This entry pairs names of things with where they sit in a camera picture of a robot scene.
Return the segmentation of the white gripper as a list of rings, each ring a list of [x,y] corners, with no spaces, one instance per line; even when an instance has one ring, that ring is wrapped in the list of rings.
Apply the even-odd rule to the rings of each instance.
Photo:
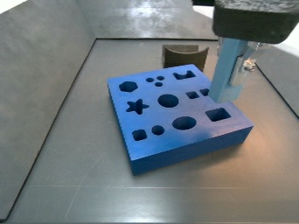
[[[230,76],[233,87],[245,84],[257,59],[266,50],[265,43],[282,43],[298,23],[299,0],[216,0],[216,34],[224,38],[249,40]]]

